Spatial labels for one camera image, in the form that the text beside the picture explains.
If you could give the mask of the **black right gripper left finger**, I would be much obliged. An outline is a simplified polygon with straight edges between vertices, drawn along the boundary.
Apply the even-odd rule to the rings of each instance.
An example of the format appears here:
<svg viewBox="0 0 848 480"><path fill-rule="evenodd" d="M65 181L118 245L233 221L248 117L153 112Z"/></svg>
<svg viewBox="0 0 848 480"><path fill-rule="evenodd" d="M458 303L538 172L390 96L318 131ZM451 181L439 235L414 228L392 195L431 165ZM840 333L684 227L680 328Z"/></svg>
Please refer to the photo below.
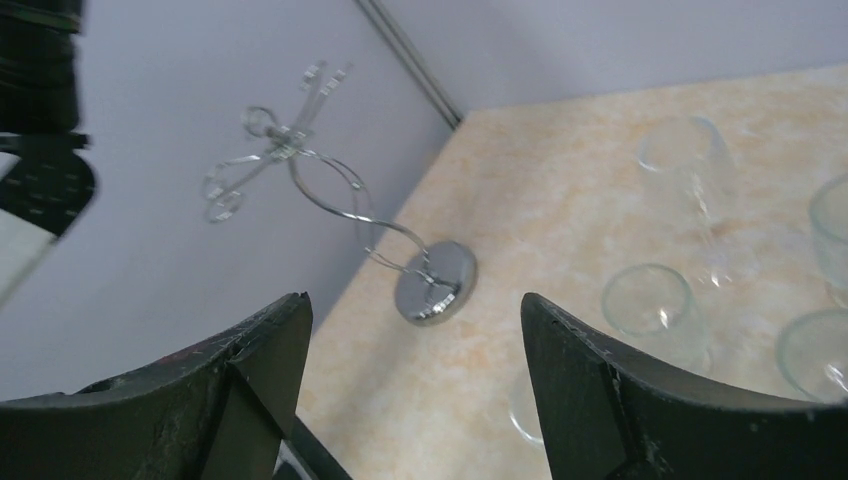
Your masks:
<svg viewBox="0 0 848 480"><path fill-rule="evenodd" d="M288 294L73 393L1 405L5 479L269 479L295 422L313 312Z"/></svg>

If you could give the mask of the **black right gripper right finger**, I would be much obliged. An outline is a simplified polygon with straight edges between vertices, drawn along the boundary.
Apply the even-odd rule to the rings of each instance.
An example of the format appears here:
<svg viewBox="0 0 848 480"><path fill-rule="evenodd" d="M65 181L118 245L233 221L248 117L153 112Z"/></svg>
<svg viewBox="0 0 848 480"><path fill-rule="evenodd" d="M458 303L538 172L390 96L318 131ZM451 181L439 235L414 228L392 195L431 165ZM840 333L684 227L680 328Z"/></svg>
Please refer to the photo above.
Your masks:
<svg viewBox="0 0 848 480"><path fill-rule="evenodd" d="M556 479L843 479L847 407L758 393L631 347L545 297L521 327Z"/></svg>

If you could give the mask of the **cut pattern stemmed glass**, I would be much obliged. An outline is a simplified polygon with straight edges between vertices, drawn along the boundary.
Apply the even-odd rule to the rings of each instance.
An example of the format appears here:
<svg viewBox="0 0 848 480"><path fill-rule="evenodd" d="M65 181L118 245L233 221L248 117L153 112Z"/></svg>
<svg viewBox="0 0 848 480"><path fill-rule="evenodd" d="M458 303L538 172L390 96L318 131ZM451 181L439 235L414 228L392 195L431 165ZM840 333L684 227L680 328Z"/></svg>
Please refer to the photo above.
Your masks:
<svg viewBox="0 0 848 480"><path fill-rule="evenodd" d="M802 315L779 334L776 362L784 379L820 403L847 401L847 310Z"/></svg>
<svg viewBox="0 0 848 480"><path fill-rule="evenodd" d="M847 307L847 174L822 185L808 206L817 265L834 302Z"/></svg>

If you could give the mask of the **clear plain wine glass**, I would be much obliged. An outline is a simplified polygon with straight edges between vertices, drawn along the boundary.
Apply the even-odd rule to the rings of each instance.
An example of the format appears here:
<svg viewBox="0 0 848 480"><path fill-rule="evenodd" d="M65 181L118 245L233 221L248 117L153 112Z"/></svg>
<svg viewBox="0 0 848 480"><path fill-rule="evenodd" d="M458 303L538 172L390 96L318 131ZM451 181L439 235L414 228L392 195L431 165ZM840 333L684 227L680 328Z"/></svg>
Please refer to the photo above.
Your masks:
<svg viewBox="0 0 848 480"><path fill-rule="evenodd" d="M736 166L710 120L659 121L642 137L636 162L652 212L663 226L693 242L687 269L698 283L723 288L759 273L752 248L729 232L738 200Z"/></svg>

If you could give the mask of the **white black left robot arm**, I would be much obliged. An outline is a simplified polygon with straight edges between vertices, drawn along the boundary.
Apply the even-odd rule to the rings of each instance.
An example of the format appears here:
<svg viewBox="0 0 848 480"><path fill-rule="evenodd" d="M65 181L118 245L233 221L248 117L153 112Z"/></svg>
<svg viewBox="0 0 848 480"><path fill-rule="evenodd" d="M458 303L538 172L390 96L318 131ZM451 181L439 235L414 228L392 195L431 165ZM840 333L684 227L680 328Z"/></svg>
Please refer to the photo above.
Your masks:
<svg viewBox="0 0 848 480"><path fill-rule="evenodd" d="M75 36L78 0L1 4L1 301L14 295L97 192L80 156Z"/></svg>

